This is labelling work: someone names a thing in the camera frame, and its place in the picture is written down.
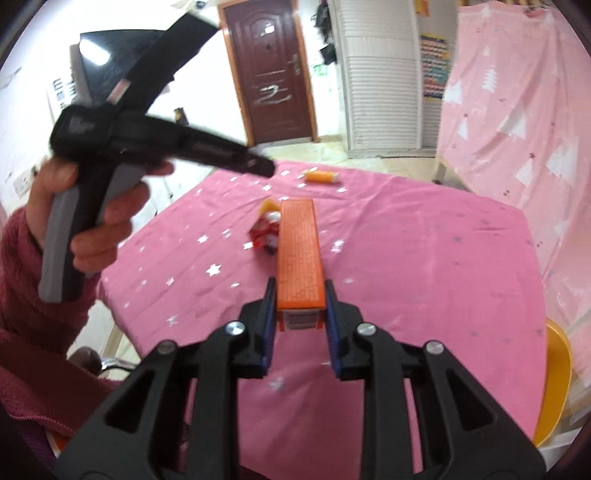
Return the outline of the person's red sleeve forearm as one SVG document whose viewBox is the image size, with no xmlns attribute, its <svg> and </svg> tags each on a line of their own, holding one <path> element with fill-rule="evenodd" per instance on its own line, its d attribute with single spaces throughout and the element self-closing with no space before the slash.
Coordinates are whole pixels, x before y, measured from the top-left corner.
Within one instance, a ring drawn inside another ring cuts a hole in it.
<svg viewBox="0 0 591 480">
<path fill-rule="evenodd" d="M 17 432 L 48 469 L 57 454 L 118 383 L 66 358 L 86 325 L 97 281 L 74 302 L 38 296 L 41 251 L 20 208 L 1 236 L 1 404 Z"/>
</svg>

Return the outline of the person's left hand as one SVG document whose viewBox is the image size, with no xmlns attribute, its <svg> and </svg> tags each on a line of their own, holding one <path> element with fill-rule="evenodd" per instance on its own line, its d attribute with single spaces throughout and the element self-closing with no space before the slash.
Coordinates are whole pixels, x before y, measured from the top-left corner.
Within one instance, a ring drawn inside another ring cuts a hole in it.
<svg viewBox="0 0 591 480">
<path fill-rule="evenodd" d="M 78 166 L 66 158 L 52 157 L 44 161 L 33 180 L 25 217 L 29 231 L 39 248 L 45 247 L 48 219 L 54 197 L 76 183 Z M 147 203 L 148 185 L 141 181 L 118 195 L 105 208 L 103 222 L 76 235 L 71 241 L 74 267 L 85 274 L 100 273 L 112 265 L 118 245 L 132 232 L 131 219 Z"/>
</svg>

